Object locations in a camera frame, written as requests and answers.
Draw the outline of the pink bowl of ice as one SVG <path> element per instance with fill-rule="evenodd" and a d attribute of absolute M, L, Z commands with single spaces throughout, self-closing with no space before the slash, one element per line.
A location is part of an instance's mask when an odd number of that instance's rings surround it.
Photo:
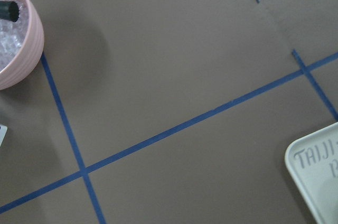
<path fill-rule="evenodd" d="M 18 20 L 1 19 L 1 90 L 25 79 L 38 64 L 44 48 L 44 31 L 31 0 L 14 1 Z"/>

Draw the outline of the white bear serving tray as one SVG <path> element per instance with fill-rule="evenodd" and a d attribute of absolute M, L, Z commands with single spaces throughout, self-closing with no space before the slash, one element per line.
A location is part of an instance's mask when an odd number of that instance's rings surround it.
<path fill-rule="evenodd" d="M 337 123 L 293 141 L 285 164 L 317 223 L 337 223 Z"/>

